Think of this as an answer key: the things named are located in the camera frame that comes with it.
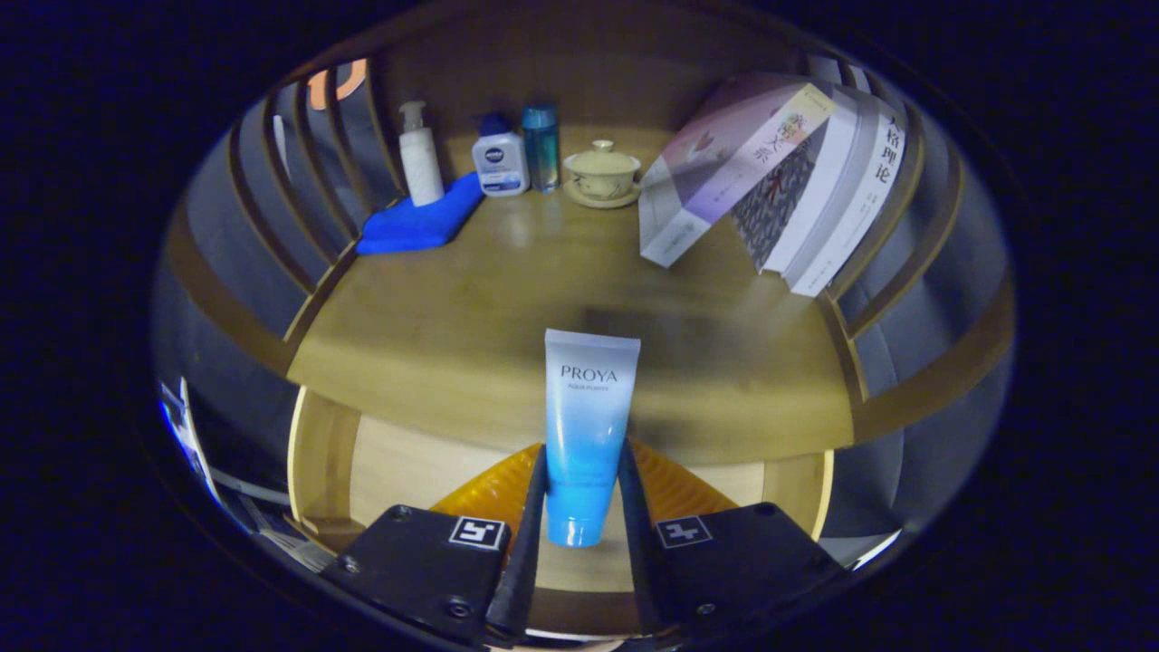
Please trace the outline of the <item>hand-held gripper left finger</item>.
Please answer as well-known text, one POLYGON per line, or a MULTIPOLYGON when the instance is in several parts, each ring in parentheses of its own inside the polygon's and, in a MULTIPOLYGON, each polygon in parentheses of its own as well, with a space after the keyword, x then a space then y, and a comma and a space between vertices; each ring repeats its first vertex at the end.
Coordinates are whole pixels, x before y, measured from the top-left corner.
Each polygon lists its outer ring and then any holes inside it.
POLYGON ((511 649, 527 637, 548 485, 542 446, 517 485, 517 523, 404 504, 386 510, 321 578, 392 627, 450 649, 511 649))

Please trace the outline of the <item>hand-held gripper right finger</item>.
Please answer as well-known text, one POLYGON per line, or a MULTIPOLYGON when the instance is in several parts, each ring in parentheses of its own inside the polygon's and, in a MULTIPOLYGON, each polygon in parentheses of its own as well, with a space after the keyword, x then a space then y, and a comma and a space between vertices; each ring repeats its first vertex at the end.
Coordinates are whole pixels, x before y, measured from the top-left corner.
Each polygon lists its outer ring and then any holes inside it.
POLYGON ((630 444, 618 479, 637 618, 653 649, 728 649, 848 585, 848 571, 777 504, 656 520, 630 444))

